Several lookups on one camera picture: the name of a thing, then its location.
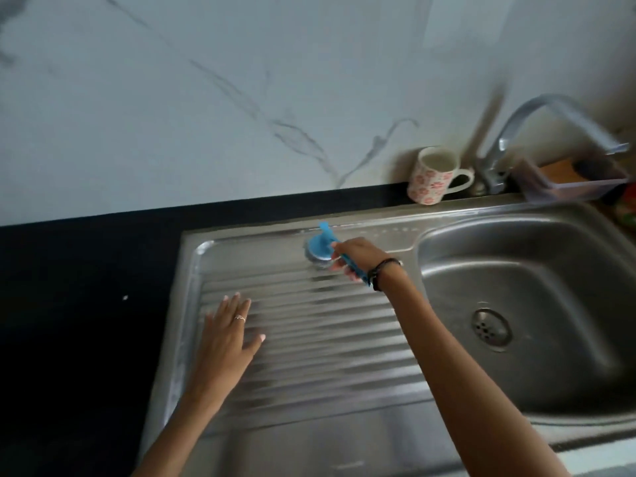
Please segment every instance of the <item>stainless steel sink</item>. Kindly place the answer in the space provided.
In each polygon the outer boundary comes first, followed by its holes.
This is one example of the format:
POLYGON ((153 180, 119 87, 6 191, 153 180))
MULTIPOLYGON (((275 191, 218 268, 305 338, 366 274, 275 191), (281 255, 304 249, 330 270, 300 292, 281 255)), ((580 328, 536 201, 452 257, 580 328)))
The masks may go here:
MULTIPOLYGON (((312 266, 322 219, 184 237, 145 451, 183 389, 203 315, 253 300, 267 340, 208 427, 222 475, 461 470, 384 295, 312 266)), ((404 261, 441 320, 556 446, 636 434, 636 248, 592 207, 491 196, 326 217, 404 261)))

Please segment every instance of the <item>sink drain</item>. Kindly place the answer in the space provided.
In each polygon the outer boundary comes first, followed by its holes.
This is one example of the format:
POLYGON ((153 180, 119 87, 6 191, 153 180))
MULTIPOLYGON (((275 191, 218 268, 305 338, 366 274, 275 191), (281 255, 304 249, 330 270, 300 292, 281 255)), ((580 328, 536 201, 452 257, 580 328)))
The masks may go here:
POLYGON ((489 308, 475 311, 473 331, 482 342, 498 348, 506 346, 513 339, 513 332, 505 318, 489 308))

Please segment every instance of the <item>bracelet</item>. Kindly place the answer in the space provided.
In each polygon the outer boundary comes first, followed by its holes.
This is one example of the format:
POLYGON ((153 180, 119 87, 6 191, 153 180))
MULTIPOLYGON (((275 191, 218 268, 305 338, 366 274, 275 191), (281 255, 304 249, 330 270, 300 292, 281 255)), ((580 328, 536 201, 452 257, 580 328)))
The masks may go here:
POLYGON ((382 268, 389 263, 397 263, 402 266, 402 261, 399 259, 396 259, 395 257, 388 257, 366 274, 369 284, 373 284, 373 289, 375 291, 382 291, 382 289, 378 287, 378 275, 380 274, 380 271, 382 271, 382 268))

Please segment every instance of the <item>mug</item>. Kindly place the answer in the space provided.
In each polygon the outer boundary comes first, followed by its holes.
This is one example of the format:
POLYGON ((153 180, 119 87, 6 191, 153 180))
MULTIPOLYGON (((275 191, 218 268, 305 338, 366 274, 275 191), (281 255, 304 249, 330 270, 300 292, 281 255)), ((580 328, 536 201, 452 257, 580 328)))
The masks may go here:
POLYGON ((459 168, 459 157, 444 147, 425 147, 417 160, 406 193, 418 204, 437 204, 444 194, 463 191, 474 181, 474 173, 459 168), (468 176, 468 182, 449 189, 457 176, 468 176))

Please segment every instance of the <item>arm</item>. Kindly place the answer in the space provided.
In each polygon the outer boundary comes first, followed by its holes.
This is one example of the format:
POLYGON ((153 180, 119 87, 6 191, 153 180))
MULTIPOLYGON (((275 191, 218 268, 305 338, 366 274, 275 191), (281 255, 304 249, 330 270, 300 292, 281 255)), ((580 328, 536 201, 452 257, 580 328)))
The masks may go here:
MULTIPOLYGON (((390 257, 362 238, 335 243, 334 248, 336 253, 351 257, 363 271, 390 257)), ((345 272, 355 277, 348 268, 345 272)), ((400 266, 385 266, 378 285, 393 305, 472 477, 570 475, 528 420, 437 318, 400 266)))
POLYGON ((239 303, 239 299, 238 293, 231 300, 226 296, 216 315, 206 316, 186 390, 133 477, 176 477, 181 473, 199 436, 261 346, 265 335, 258 335, 243 349, 250 300, 239 303))

